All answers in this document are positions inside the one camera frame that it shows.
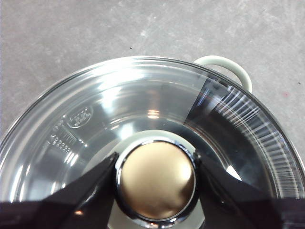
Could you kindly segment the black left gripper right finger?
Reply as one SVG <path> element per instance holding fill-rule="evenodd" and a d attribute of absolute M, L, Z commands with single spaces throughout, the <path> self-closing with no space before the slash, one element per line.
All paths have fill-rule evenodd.
<path fill-rule="evenodd" d="M 273 198 L 194 153 L 206 229 L 303 229 L 305 200 Z"/>

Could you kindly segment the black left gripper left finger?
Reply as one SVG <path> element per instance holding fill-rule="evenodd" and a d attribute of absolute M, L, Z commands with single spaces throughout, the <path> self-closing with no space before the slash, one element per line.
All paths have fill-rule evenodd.
<path fill-rule="evenodd" d="M 112 153 L 87 173 L 36 201 L 2 202 L 2 229 L 105 229 L 115 199 Z"/>

